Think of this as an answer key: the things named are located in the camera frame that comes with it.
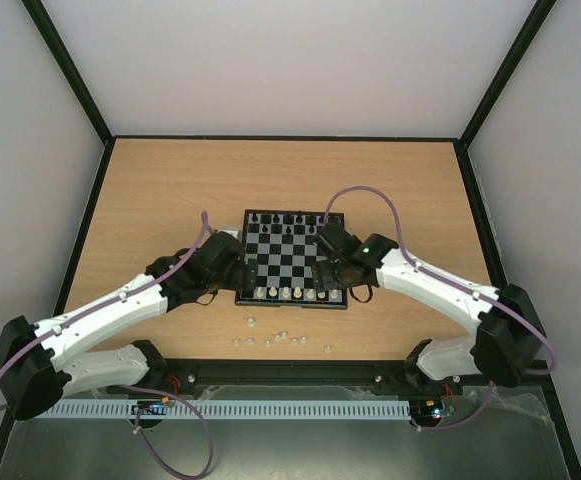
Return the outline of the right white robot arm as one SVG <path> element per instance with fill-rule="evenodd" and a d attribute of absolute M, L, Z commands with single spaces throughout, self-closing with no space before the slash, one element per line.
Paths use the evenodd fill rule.
<path fill-rule="evenodd" d="M 380 234 L 360 240 L 331 221 L 314 237 L 321 260 L 312 267 L 318 292 L 366 286 L 403 294 L 449 317 L 466 336 L 425 340 L 406 367 L 415 390 L 430 390 L 452 376 L 481 374 L 514 387 L 532 371 L 545 338 L 529 294 L 515 284 L 503 288 L 470 282 L 412 256 Z"/>

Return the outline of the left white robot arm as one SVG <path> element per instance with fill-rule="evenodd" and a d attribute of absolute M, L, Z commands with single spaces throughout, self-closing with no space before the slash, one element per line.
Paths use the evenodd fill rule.
<path fill-rule="evenodd" d="M 165 361 L 150 342 L 107 352 L 95 346 L 141 321 L 196 304 L 206 294 L 250 287 L 256 272 L 240 241 L 219 231 L 199 247 L 156 259 L 122 287 L 76 310 L 35 323 L 24 316 L 10 320 L 0 334 L 5 409 L 17 420 L 29 420 L 84 390 L 154 387 Z"/>

